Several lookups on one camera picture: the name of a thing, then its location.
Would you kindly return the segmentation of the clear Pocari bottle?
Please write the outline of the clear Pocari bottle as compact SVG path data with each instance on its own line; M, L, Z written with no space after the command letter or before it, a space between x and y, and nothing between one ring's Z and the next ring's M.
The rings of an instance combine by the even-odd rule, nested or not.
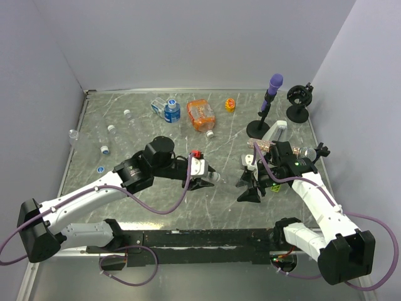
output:
M80 133L75 129L71 129L69 130L68 134L69 134L70 145L74 149L80 141Z

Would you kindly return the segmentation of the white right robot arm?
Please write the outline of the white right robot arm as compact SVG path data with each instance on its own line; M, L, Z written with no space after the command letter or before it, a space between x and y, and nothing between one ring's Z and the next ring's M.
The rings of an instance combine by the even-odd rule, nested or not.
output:
M237 186L246 190L237 201L258 203L268 188L288 184L321 231L315 233L297 218L283 218L273 229L276 247L287 250L292 245L307 253L330 285L369 275L375 238L370 231L361 231L334 200L315 166L315 149L259 139L247 144L254 153L242 157L244 172Z

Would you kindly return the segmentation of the clear bottle small white cap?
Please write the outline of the clear bottle small white cap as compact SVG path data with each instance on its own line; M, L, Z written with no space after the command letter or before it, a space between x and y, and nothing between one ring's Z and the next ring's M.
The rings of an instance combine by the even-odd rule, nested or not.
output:
M132 156L133 147L130 142L117 130L114 125L107 127L109 134L111 135L117 150L121 153L124 159L128 159Z

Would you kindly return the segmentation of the clear bottle front white cap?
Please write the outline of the clear bottle front white cap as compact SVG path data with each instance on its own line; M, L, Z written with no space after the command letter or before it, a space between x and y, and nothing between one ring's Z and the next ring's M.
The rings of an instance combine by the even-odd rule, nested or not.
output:
M221 187L235 187L236 181L240 178L231 174L224 174L220 172L219 174L221 175L221 180L219 182L212 182Z

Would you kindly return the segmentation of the blue Pocari bottle cap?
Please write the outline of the blue Pocari bottle cap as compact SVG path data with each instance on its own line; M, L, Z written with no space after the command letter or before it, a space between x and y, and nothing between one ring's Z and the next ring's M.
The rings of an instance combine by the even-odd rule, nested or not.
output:
M100 167L97 168L96 171L97 171L97 173L101 174L101 173L103 173L105 171L105 168L103 166L100 166Z

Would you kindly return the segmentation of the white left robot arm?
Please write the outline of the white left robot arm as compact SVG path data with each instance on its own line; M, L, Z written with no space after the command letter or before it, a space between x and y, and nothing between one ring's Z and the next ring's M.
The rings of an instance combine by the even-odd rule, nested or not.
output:
M129 197L143 208L166 215L177 209L176 202L165 211L151 208L135 193L151 187L156 177L180 180L185 192L211 187L215 171L200 151L187 158L174 153L173 141L158 136L144 150L115 166L112 171L62 197L38 203L31 198L21 205L18 230L26 256L31 263L45 261L60 250L79 246L97 246L116 252L124 236L114 219L93 224L78 224L77 219L108 203Z

